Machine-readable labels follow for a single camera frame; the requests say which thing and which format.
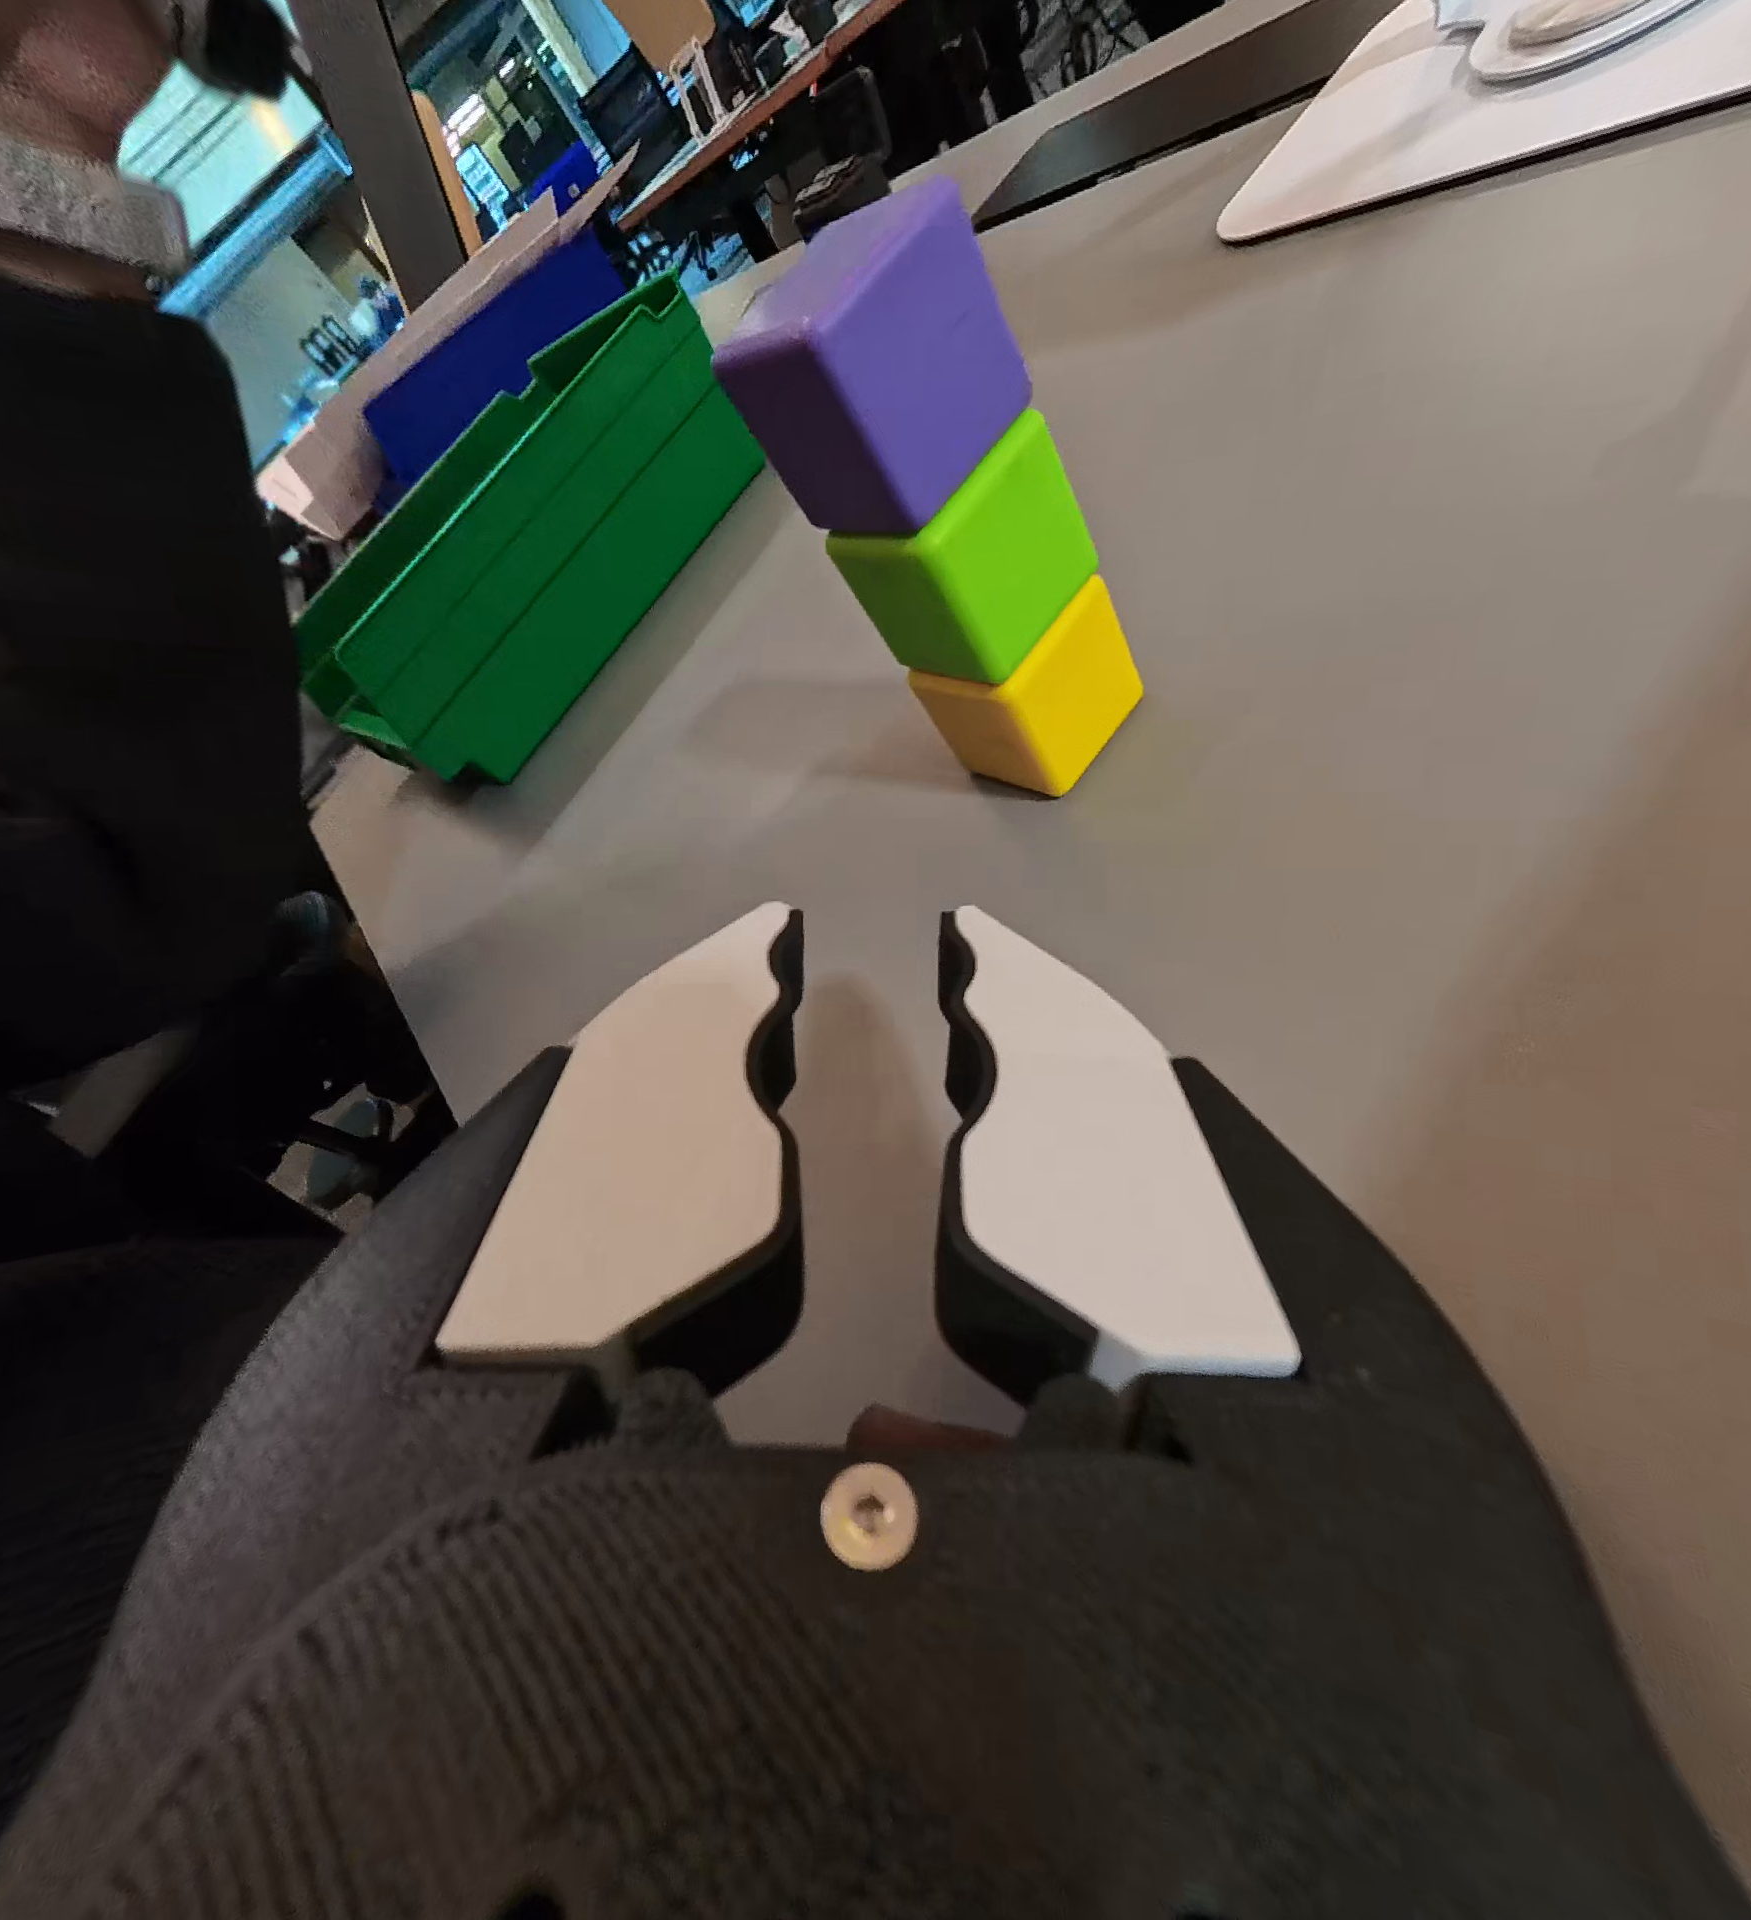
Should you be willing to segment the yellow cube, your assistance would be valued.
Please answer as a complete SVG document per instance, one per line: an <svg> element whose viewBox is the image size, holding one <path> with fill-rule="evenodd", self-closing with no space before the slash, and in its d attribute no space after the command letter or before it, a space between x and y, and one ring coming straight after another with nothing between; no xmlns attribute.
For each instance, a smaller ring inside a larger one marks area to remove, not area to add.
<svg viewBox="0 0 1751 1920"><path fill-rule="evenodd" d="M970 775L1036 798L1072 792L1143 701L1143 679L1099 574L1005 682L910 670L907 684Z"/></svg>

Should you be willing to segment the white metal stand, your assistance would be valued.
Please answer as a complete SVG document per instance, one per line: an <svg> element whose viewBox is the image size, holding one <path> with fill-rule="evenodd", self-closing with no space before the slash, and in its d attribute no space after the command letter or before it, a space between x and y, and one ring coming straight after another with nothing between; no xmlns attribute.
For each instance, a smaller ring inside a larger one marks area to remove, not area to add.
<svg viewBox="0 0 1751 1920"><path fill-rule="evenodd" d="M1751 101L1751 3L1400 3L1216 219L1227 248Z"/></svg>

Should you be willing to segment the black power cube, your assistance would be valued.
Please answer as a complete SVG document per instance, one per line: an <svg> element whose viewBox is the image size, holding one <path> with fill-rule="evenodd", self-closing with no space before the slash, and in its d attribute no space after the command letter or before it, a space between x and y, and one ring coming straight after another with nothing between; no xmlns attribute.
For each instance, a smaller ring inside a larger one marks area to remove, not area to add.
<svg viewBox="0 0 1751 1920"><path fill-rule="evenodd" d="M810 244L823 229L886 197L890 183L876 157L856 153L823 162L791 204L799 244Z"/></svg>

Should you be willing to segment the person's left forearm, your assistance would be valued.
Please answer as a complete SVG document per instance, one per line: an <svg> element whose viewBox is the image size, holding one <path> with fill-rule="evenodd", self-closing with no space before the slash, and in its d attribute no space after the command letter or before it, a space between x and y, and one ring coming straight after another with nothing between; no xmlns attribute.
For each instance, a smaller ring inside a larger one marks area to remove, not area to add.
<svg viewBox="0 0 1751 1920"><path fill-rule="evenodd" d="M310 885L282 572L223 356L0 277L0 1082L248 978Z"/></svg>

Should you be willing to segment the black desk panel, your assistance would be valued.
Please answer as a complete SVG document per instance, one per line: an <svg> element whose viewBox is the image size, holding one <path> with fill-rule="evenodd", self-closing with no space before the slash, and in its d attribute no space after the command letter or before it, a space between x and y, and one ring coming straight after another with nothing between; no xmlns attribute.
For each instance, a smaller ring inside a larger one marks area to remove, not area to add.
<svg viewBox="0 0 1751 1920"><path fill-rule="evenodd" d="M982 200L973 230L1012 226L1314 98L1362 35L1366 23L1341 6L1295 8L1061 122Z"/></svg>

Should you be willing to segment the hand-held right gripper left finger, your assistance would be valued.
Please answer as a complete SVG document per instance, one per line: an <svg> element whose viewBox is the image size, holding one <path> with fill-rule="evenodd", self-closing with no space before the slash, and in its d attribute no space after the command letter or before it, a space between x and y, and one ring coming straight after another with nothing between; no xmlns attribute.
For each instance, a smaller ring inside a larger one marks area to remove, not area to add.
<svg viewBox="0 0 1751 1920"><path fill-rule="evenodd" d="M799 1325L792 1014L803 919L766 900L613 997L559 1064L438 1326L445 1366L656 1370L729 1390Z"/></svg>

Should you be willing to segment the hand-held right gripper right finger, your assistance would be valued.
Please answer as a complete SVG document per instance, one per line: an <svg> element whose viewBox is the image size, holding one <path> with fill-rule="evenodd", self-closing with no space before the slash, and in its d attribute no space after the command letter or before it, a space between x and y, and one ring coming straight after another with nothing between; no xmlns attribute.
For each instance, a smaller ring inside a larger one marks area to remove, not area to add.
<svg viewBox="0 0 1751 1920"><path fill-rule="evenodd" d="M1173 1058L1117 997L964 903L937 923L937 1332L1035 1407L1058 1382L1298 1382L1302 1345Z"/></svg>

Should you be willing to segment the green plastic bin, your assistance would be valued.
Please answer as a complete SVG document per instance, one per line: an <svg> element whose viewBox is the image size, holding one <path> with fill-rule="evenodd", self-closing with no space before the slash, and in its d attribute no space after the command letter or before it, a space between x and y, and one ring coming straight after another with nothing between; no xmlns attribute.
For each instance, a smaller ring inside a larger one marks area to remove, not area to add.
<svg viewBox="0 0 1751 1920"><path fill-rule="evenodd" d="M445 785L505 785L764 454L675 274L529 359L296 622L312 709Z"/></svg>

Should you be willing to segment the grey desk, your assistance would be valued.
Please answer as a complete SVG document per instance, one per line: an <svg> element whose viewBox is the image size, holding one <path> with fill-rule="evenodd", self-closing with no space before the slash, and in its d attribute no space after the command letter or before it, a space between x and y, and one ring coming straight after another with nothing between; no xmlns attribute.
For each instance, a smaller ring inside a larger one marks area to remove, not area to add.
<svg viewBox="0 0 1751 1920"><path fill-rule="evenodd" d="M1004 1430L931 1326L934 926L977 903L1396 1251L1545 1463L1751 1883L1751 105L1227 251L1287 119L982 236L1146 700L973 785L774 476L503 791L317 845L454 1117L808 914L808 1312L724 1404Z"/></svg>

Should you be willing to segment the person's dark clothing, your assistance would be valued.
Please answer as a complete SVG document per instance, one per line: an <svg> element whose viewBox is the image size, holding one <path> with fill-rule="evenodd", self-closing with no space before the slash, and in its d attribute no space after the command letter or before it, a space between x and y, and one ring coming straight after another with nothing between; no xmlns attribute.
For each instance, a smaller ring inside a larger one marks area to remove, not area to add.
<svg viewBox="0 0 1751 1920"><path fill-rule="evenodd" d="M263 1184L138 1214L0 1091L0 1832L195 1436L336 1242Z"/></svg>

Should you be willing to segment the long wooden table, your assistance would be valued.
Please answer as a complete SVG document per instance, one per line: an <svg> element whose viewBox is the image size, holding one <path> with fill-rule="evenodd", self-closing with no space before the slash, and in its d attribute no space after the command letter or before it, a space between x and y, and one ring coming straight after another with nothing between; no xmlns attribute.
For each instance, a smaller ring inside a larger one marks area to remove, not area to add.
<svg viewBox="0 0 1751 1920"><path fill-rule="evenodd" d="M836 27L796 60L764 91L752 95L738 112L715 126L712 135L691 143L656 175L639 197L616 200L616 229L633 233L656 219L656 214L675 203L691 186L722 169L749 140L756 140L781 112L792 109L808 91L822 86L822 77L837 65L849 48L857 45L876 27L896 15L904 3L847 3L837 8Z"/></svg>

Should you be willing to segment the lime green cube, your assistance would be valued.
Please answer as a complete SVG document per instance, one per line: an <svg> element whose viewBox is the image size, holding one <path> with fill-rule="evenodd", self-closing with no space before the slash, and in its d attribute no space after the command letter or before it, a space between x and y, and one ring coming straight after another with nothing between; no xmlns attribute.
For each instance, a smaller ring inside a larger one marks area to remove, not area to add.
<svg viewBox="0 0 1751 1920"><path fill-rule="evenodd" d="M940 513L907 537L823 551L910 674L1004 684L1099 572L1041 410L1022 410Z"/></svg>

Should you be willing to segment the wooden sign board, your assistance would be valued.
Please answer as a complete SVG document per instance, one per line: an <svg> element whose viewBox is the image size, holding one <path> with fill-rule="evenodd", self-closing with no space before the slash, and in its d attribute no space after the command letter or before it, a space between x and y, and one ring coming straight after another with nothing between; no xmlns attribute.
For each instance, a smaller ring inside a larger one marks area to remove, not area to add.
<svg viewBox="0 0 1751 1920"><path fill-rule="evenodd" d="M353 535L383 478L383 459L364 417L366 405L418 366L459 324L496 302L546 253L575 241L611 203L633 160L636 153L619 157L566 210L557 207L550 193L540 197L451 274L438 292L421 302L393 341L361 373L349 376L336 399L312 416L310 427L256 476L263 507L323 541Z"/></svg>

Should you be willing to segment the beige wristwatch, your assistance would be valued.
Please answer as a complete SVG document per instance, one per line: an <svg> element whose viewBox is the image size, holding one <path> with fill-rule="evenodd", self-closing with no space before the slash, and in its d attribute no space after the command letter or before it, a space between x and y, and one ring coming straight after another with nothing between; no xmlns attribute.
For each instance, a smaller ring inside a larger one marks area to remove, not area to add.
<svg viewBox="0 0 1751 1920"><path fill-rule="evenodd" d="M185 210L168 189L7 131L0 131L0 233L160 282L177 282L189 267Z"/></svg>

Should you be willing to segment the purple cube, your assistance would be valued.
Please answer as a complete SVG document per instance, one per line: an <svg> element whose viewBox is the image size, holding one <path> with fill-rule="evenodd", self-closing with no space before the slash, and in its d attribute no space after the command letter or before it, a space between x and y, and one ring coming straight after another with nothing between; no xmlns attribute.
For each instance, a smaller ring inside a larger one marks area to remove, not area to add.
<svg viewBox="0 0 1751 1920"><path fill-rule="evenodd" d="M1032 406L957 186L924 179L810 238L712 351L810 525L913 537Z"/></svg>

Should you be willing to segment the black office chair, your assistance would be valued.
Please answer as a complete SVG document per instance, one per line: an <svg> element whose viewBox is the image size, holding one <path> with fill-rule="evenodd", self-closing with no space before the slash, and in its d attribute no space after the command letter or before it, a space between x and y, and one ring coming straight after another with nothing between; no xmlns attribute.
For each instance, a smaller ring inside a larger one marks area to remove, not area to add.
<svg viewBox="0 0 1751 1920"><path fill-rule="evenodd" d="M300 1201L336 1215L380 1201L454 1133L454 1117L340 900L300 893L273 933L270 1125L300 1171Z"/></svg>

